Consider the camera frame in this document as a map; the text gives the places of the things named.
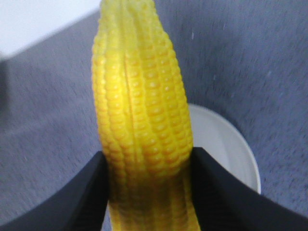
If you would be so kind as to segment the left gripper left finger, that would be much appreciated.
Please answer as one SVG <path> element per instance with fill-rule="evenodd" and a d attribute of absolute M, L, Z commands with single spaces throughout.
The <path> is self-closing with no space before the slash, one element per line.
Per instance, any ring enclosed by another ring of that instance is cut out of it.
<path fill-rule="evenodd" d="M 108 200 L 107 163 L 101 151 L 43 203 L 2 225 L 2 231 L 100 231 Z"/>

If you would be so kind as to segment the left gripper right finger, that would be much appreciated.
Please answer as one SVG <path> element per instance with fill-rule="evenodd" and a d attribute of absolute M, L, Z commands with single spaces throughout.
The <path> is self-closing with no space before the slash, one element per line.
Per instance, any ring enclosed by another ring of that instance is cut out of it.
<path fill-rule="evenodd" d="M 308 219 L 258 194 L 207 151 L 191 154 L 192 201 L 203 231 L 306 231 Z"/>

